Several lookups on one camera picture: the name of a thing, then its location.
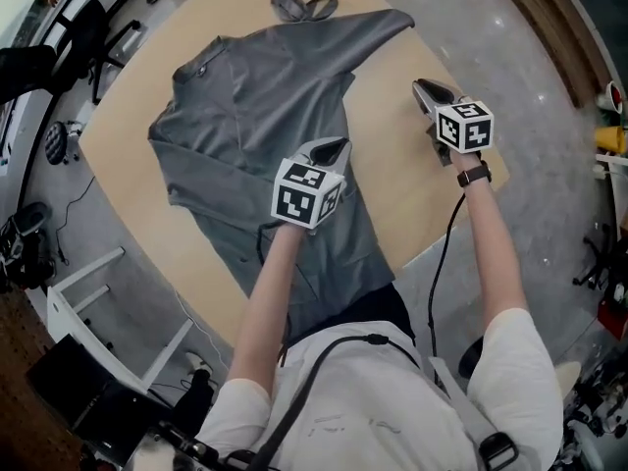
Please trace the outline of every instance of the gray jacket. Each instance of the gray jacket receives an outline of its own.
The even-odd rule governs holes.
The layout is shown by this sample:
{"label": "gray jacket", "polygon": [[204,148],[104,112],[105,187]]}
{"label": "gray jacket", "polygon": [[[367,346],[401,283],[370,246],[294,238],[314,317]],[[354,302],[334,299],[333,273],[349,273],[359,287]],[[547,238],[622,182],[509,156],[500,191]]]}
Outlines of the gray jacket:
{"label": "gray jacket", "polygon": [[[351,71],[409,26],[408,15],[385,10],[219,36],[175,72],[174,97],[149,140],[170,203],[192,213],[247,295],[282,159],[305,141],[348,136]],[[273,234],[264,233],[265,254]],[[393,280],[350,170],[338,210],[306,236],[297,266],[293,337]]]}

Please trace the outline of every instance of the gray floor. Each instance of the gray floor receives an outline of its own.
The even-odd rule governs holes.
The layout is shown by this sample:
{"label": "gray floor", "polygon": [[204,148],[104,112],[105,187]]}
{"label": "gray floor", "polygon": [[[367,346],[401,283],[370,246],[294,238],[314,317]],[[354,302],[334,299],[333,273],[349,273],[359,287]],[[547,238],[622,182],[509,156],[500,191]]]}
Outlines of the gray floor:
{"label": "gray floor", "polygon": [[[162,0],[149,9],[135,0],[119,21],[140,19],[150,31],[182,1]],[[598,236],[596,223],[609,218],[606,189],[591,173],[595,111],[572,108],[550,58],[509,0],[388,1],[414,17],[418,33],[462,88],[495,112],[497,146],[511,174],[498,200],[521,257],[533,316],[554,361],[579,359],[591,364],[614,346],[612,337],[594,322],[601,295],[571,285],[571,279],[591,261],[581,243],[583,234],[593,231]],[[412,80],[410,73],[408,88]],[[86,90],[81,84],[65,96],[53,120],[75,118],[81,109],[88,118]],[[63,223],[65,205],[83,192],[90,177],[84,161],[51,167],[39,151],[26,201],[52,205],[54,229]],[[96,334],[114,344],[123,362],[142,373],[183,322],[172,288],[116,217],[98,183],[71,208],[61,241],[71,264],[58,264],[59,278],[118,245],[127,251],[123,259],[94,276],[112,291],[88,308],[84,317],[91,319]],[[423,353],[429,350],[428,292],[442,245],[437,242],[419,256],[397,281]],[[75,288],[71,297],[78,301],[79,294],[98,284],[91,281],[88,288]],[[453,233],[435,298],[440,355],[452,368],[482,333],[480,305],[465,221]],[[229,348],[218,338],[214,342],[229,361]],[[187,369],[186,349],[206,357],[217,380],[224,379],[225,369],[209,339],[192,330],[158,382],[180,385]],[[170,400],[182,393],[165,387],[156,390]]]}

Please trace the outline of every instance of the wooden table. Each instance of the wooden table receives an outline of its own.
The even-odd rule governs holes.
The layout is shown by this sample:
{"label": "wooden table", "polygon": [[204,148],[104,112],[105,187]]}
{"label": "wooden table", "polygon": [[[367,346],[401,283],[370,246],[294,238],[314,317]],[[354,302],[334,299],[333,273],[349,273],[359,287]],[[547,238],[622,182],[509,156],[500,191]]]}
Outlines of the wooden table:
{"label": "wooden table", "polygon": [[[175,69],[218,34],[241,36],[277,24],[269,2],[185,2],[122,70],[80,138],[92,171],[131,234],[229,343],[245,296],[191,215],[168,204],[147,131],[172,97]],[[336,15],[388,7],[384,0],[340,0]],[[411,83],[420,77],[455,82],[414,29],[386,43],[355,74],[344,97],[351,164],[380,245],[398,272],[445,233],[460,196],[454,170],[441,166],[425,135],[429,121],[419,111]],[[494,187],[501,186],[508,173],[500,156],[493,150],[486,159]]]}

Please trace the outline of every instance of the white table leg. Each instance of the white table leg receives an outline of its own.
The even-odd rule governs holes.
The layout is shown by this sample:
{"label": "white table leg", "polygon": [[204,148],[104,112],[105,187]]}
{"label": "white table leg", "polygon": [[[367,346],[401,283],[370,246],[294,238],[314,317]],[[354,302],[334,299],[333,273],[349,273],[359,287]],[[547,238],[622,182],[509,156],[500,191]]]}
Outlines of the white table leg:
{"label": "white table leg", "polygon": [[100,298],[103,294],[109,291],[109,287],[105,285],[97,289],[94,293],[88,296],[85,300],[82,300],[79,304],[77,304],[72,310],[74,310],[77,314],[85,310],[89,305],[94,303],[98,298]]}
{"label": "white table leg", "polygon": [[173,355],[173,352],[175,352],[175,350],[177,349],[179,344],[182,342],[182,340],[185,337],[185,335],[187,335],[187,332],[189,332],[189,329],[191,327],[192,327],[192,320],[188,319],[179,328],[179,331],[170,340],[168,345],[166,345],[162,349],[162,351],[159,353],[159,355],[157,356],[155,361],[153,361],[153,364],[150,365],[150,368],[148,369],[148,371],[141,378],[141,381],[142,381],[142,383],[144,384],[144,387],[147,390],[148,390],[148,388],[150,388],[152,383],[155,382],[155,379],[159,375],[159,372],[162,371],[162,369],[164,368],[164,366],[166,365],[166,363],[170,359],[170,356]]}
{"label": "white table leg", "polygon": [[107,253],[105,256],[98,258],[95,262],[91,262],[86,267],[83,267],[79,271],[74,272],[71,276],[68,276],[63,281],[57,283],[54,288],[57,291],[63,291],[69,288],[74,283],[80,281],[82,278],[89,276],[91,273],[96,272],[98,269],[107,265],[109,262],[125,254],[125,251],[121,247],[117,247],[112,252]]}

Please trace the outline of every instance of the white t-shirt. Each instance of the white t-shirt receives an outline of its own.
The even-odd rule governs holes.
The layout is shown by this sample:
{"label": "white t-shirt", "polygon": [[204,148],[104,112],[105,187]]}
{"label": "white t-shirt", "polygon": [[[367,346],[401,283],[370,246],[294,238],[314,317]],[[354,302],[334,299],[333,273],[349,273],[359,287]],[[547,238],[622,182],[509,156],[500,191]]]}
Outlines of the white t-shirt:
{"label": "white t-shirt", "polygon": [[[312,364],[332,341],[380,334],[410,352],[411,339],[389,322],[338,325],[301,341],[278,368],[274,399],[256,383],[222,387],[197,438],[226,456],[266,442]],[[562,437],[562,399],[546,348],[528,312],[510,309],[489,325],[468,396],[516,444],[536,451],[543,469]],[[477,470],[456,412],[391,345],[350,341],[324,361],[272,462],[282,471]]]}

